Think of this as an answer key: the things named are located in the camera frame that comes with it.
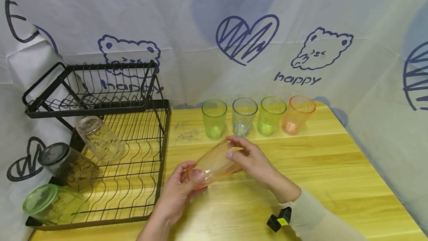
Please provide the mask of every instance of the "dish rack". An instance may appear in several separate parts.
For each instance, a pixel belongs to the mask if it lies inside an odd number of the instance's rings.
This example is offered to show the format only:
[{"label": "dish rack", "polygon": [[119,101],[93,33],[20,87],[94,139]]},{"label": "dish rack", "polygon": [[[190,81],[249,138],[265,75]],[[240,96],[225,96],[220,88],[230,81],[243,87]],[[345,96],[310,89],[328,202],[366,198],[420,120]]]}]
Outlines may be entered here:
[{"label": "dish rack", "polygon": [[[48,226],[28,217],[26,226],[62,230],[148,220],[161,193],[171,115],[157,72],[154,61],[68,66],[58,62],[24,93],[25,113],[57,118],[72,131],[70,146],[100,169],[92,187],[81,191],[87,201],[71,224]],[[41,92],[35,100],[27,101],[36,91]],[[64,119],[84,115],[101,117],[116,133],[124,143],[120,158],[98,161]],[[63,185],[54,177],[50,183]]]}]

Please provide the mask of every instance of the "hand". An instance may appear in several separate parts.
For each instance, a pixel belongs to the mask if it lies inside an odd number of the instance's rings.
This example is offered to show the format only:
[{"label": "hand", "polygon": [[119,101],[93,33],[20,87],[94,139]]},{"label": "hand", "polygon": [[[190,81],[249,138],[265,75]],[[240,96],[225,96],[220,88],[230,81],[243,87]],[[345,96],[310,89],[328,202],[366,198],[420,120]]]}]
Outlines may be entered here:
[{"label": "hand", "polygon": [[226,157],[239,164],[256,181],[268,188],[280,203],[295,201],[301,195],[301,189],[282,175],[268,160],[260,148],[249,140],[227,136],[230,145],[240,147],[239,151],[228,151]]},{"label": "hand", "polygon": [[204,180],[204,174],[199,173],[193,180],[186,181],[183,171],[195,162],[187,161],[179,164],[169,177],[162,189],[159,200],[150,218],[158,219],[167,226],[174,225],[183,215],[186,204],[196,195],[202,193],[207,187],[193,190]]},{"label": "hand", "polygon": [[264,187],[270,187],[273,177],[282,176],[260,150],[259,146],[242,137],[227,136],[226,139],[230,140],[231,146],[242,148],[239,151],[229,151],[226,157],[241,165],[248,174],[253,176]]}]

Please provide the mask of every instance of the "rack handle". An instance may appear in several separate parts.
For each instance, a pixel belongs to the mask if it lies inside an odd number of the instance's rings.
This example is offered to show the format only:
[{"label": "rack handle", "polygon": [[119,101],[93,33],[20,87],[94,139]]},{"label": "rack handle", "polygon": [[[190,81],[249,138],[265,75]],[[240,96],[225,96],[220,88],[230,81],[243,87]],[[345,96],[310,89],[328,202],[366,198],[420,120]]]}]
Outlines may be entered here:
[{"label": "rack handle", "polygon": [[65,69],[65,65],[62,62],[58,61],[49,69],[49,71],[47,71],[44,75],[42,75],[42,77],[40,77],[39,80],[37,80],[31,87],[29,87],[27,91],[24,92],[24,95],[22,95],[22,102],[25,104],[25,106],[28,105],[28,102],[26,100],[27,95],[30,94],[30,92],[33,91],[33,89],[36,88],[59,65],[61,65],[62,68]]}]

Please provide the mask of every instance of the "green plastic cup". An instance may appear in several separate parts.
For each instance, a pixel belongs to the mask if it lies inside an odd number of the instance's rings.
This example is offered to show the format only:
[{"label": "green plastic cup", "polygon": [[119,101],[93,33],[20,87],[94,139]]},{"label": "green plastic cup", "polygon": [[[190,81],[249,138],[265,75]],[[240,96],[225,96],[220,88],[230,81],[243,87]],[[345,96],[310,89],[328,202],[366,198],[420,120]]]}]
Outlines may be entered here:
[{"label": "green plastic cup", "polygon": [[211,99],[202,105],[205,133],[210,139],[218,139],[223,135],[227,105],[218,99]]},{"label": "green plastic cup", "polygon": [[261,106],[257,131],[260,135],[270,136],[287,110],[287,104],[277,97],[266,97]]},{"label": "green plastic cup", "polygon": [[34,190],[22,209],[46,225],[71,224],[85,205],[85,197],[66,187],[45,184]]}]

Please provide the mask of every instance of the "forearm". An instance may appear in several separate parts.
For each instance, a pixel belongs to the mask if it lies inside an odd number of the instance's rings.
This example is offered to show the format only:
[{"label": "forearm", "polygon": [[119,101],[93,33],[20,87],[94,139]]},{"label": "forearm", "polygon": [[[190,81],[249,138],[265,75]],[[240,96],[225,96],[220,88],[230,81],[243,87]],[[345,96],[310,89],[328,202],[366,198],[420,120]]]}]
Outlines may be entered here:
[{"label": "forearm", "polygon": [[284,177],[277,183],[271,191],[282,208],[292,208],[290,226],[302,241],[367,240],[292,181]]},{"label": "forearm", "polygon": [[163,219],[151,216],[136,241],[167,241],[170,226]]}]

